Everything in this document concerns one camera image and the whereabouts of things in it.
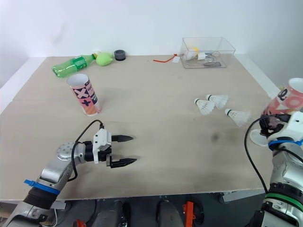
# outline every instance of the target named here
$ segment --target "white shuttlecock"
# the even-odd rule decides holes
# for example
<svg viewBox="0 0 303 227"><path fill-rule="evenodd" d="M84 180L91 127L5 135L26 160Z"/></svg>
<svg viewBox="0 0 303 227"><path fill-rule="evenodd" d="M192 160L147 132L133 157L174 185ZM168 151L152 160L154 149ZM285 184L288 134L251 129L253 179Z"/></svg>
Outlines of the white shuttlecock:
<svg viewBox="0 0 303 227"><path fill-rule="evenodd" d="M214 109L214 102L201 100L199 98L195 99L195 104L198 106L200 113L202 115L210 114Z"/></svg>
<svg viewBox="0 0 303 227"><path fill-rule="evenodd" d="M213 96L213 95L207 95L206 99L209 101L213 101L214 105L221 110L228 100L228 95L222 95L222 96Z"/></svg>
<svg viewBox="0 0 303 227"><path fill-rule="evenodd" d="M242 127L251 120L250 112L235 111L231 109L226 109L224 112L227 116L230 116L239 127Z"/></svg>

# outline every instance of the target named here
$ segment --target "white tag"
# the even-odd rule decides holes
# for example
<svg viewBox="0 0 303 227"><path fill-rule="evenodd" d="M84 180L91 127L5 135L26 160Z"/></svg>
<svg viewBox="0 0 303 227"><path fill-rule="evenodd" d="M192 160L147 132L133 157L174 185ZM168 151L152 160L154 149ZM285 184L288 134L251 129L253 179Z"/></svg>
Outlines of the white tag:
<svg viewBox="0 0 303 227"><path fill-rule="evenodd" d="M174 59L172 60L173 63L178 63L180 60L180 57L175 56Z"/></svg>

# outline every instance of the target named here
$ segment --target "cable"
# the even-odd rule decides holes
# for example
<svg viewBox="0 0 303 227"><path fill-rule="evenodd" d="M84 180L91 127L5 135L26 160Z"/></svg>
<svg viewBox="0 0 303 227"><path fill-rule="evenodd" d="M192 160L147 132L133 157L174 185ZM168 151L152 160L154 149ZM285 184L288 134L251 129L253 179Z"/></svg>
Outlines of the cable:
<svg viewBox="0 0 303 227"><path fill-rule="evenodd" d="M72 169L73 169L73 171L74 171L74 173L75 173L75 176L74 176L73 178L69 179L68 182L69 182L69 181L73 181L73 180L75 180L75 179L78 177L78 172L77 172L77 168L76 168L76 164L75 164L75 158L74 158L76 146L78 145L78 143L80 143L79 140L80 140L80 138L83 136L83 134L84 134L84 133L87 131L87 129L89 129L89 127L90 127L93 123L95 123L95 122L99 122L99 123L100 123L100 127L99 127L100 129L101 129L101 128L104 128L102 121L100 121L100 120L94 120L94 121L92 121L92 122L83 130L83 132L80 134L80 136L78 136L78 138L76 139L76 141L75 141L75 143L74 143L74 146L72 146L72 150L71 150L71 165L72 165Z"/></svg>
<svg viewBox="0 0 303 227"><path fill-rule="evenodd" d="M296 153L293 153L293 152L290 151L290 150L287 150L287 149L285 149L285 148L279 148L279 149L277 149L277 151L278 151L278 152L285 151L285 152L287 152L287 153L289 153L289 154L295 156L297 159L300 160L300 162L303 163L303 159L302 159L300 156L298 156Z"/></svg>
<svg viewBox="0 0 303 227"><path fill-rule="evenodd" d="M97 210L97 200L95 200L94 212L91 214L89 220L85 223L86 225L93 219L93 217L95 216L96 210Z"/></svg>
<svg viewBox="0 0 303 227"><path fill-rule="evenodd" d="M58 214L57 214L57 209L54 209L54 212L55 212L55 218L56 218L56 222L53 226L44 226L42 225L43 227L56 227L57 224L58 224Z"/></svg>
<svg viewBox="0 0 303 227"><path fill-rule="evenodd" d="M245 148L245 151L246 151L246 155L247 155L247 157L248 157L248 159L249 159L249 161L250 161L252 167L254 168L256 174L258 175L258 177L259 177L259 179L260 179L260 181L261 181L261 183L262 183L262 185L263 185L265 194L268 193L268 190L267 190L266 184L265 184L265 182L264 182L264 180L263 180L261 174L259 173L258 169L256 168L254 162L252 161L252 159L251 159L251 157L250 157L250 153L249 153L248 148L247 148L247 137L248 137L248 135L249 135L249 133L250 133L251 128L254 126L255 123L257 123L258 121L263 120L263 119L265 119L265 118L268 118L268 117L277 117L277 116L280 116L280 115L281 115L281 114L265 115L265 116L262 116L262 117L260 117L260 118L258 118L258 119L256 119L256 120L254 120L254 121L250 124L250 126L248 127L248 129L247 129L247 131L246 131L246 133L245 133L245 137L244 137L244 148Z"/></svg>

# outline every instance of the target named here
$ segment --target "white wall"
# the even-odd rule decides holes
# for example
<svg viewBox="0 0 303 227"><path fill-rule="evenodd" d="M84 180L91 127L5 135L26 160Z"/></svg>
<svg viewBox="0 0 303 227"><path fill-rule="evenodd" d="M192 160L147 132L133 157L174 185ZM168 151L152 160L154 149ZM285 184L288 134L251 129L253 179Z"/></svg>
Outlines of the white wall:
<svg viewBox="0 0 303 227"><path fill-rule="evenodd" d="M302 75L302 15L302 0L1 0L1 58L172 54L182 37L222 36L279 84Z"/></svg>

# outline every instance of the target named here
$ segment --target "plastic storage container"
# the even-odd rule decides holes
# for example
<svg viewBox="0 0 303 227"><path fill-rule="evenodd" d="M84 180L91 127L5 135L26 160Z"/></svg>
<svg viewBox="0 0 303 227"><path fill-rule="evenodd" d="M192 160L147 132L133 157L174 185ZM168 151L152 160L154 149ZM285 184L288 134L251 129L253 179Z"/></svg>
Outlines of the plastic storage container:
<svg viewBox="0 0 303 227"><path fill-rule="evenodd" d="M180 57L184 68L225 68L236 49L224 38L183 38Z"/></svg>

